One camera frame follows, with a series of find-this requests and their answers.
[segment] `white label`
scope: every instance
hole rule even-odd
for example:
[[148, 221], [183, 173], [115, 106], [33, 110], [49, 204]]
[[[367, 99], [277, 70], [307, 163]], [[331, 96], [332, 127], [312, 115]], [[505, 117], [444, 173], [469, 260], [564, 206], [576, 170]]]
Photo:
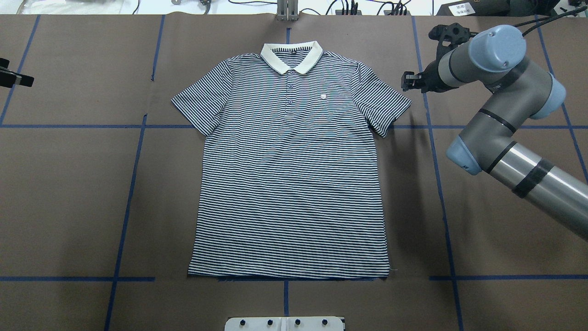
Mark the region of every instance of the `white label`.
[[465, 16], [476, 13], [469, 2], [466, 2], [465, 4], [449, 6], [449, 10], [453, 16]]

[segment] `striped sleeve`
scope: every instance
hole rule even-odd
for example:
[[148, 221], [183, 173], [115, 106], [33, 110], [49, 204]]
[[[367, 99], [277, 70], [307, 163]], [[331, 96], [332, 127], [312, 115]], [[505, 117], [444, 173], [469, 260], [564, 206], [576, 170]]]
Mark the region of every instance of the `striped sleeve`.
[[173, 97], [172, 103], [198, 131], [209, 136], [219, 125], [232, 83], [232, 75], [225, 60]]
[[382, 137], [412, 101], [376, 76], [371, 68], [358, 63], [353, 100], [368, 124]]

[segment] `light blue cap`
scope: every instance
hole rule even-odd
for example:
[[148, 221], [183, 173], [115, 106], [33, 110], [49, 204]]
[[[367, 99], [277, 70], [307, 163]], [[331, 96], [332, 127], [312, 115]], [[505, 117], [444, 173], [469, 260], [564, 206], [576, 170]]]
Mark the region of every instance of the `light blue cap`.
[[519, 29], [498, 25], [477, 34], [469, 44], [470, 59], [487, 72], [503, 72], [514, 68], [527, 52], [527, 42]]
[[556, 111], [566, 99], [566, 88], [563, 87], [562, 83], [558, 82], [552, 74], [550, 75], [552, 77], [551, 93], [549, 94], [547, 101], [545, 101], [545, 105], [543, 105], [538, 112], [530, 116], [530, 118], [534, 120], [549, 116], [549, 114]]
[[457, 136], [455, 140], [453, 140], [445, 152], [445, 155], [471, 175], [477, 175], [482, 171], [476, 159], [470, 150], [467, 149], [466, 144], [460, 136]]

